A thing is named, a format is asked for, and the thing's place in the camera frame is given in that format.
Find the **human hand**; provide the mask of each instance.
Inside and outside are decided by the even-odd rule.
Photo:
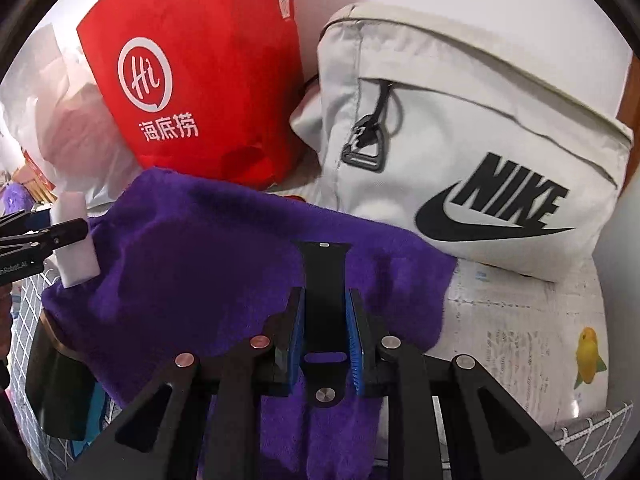
[[[0,286],[0,360],[9,355],[11,348],[11,284]]]

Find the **silver bolt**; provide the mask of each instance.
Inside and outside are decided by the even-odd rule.
[[[381,343],[383,347],[388,348],[389,350],[395,350],[396,348],[400,348],[402,341],[394,335],[385,335],[382,338]]]
[[[193,356],[193,354],[190,354],[188,352],[180,354],[177,358],[175,358],[175,364],[178,366],[178,368],[189,368],[192,364],[194,364],[195,361],[196,358]]]
[[[456,364],[463,370],[471,370],[476,366],[476,360],[470,355],[459,355],[456,357]]]
[[[333,388],[320,388],[316,391],[316,399],[318,402],[331,402],[335,399],[335,390]]]
[[[255,349],[267,348],[271,344],[271,339],[265,335],[256,335],[251,338],[251,346]]]

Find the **black zipper pull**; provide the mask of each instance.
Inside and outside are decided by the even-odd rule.
[[[391,86],[392,83],[390,81],[380,80],[380,96],[378,97],[376,109],[371,115],[365,115],[353,125],[350,140],[342,147],[340,159],[345,164],[375,173],[380,173],[384,169],[386,143],[380,126],[380,116],[389,100]],[[376,155],[365,155],[357,151],[372,144],[377,147]]]

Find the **red bag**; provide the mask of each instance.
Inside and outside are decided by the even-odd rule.
[[[86,58],[144,168],[264,189],[302,154],[293,0],[99,0]]]

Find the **nike logo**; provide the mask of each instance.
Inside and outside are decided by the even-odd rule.
[[[575,229],[545,229],[546,224],[542,221],[545,215],[553,214],[558,209],[556,200],[567,196],[567,188],[549,179],[543,180],[540,174],[510,160],[498,171],[500,162],[500,156],[487,153],[474,174],[451,201],[457,205],[465,205],[471,200],[471,209],[506,221],[511,221],[515,216],[518,227],[469,224],[451,219],[444,207],[449,195],[459,184],[457,182],[432,197],[418,210],[415,216],[418,231],[427,238],[441,242],[469,242],[529,238]],[[527,177],[529,179],[520,189]],[[532,213],[534,202],[539,198],[542,200],[544,194],[546,198]]]

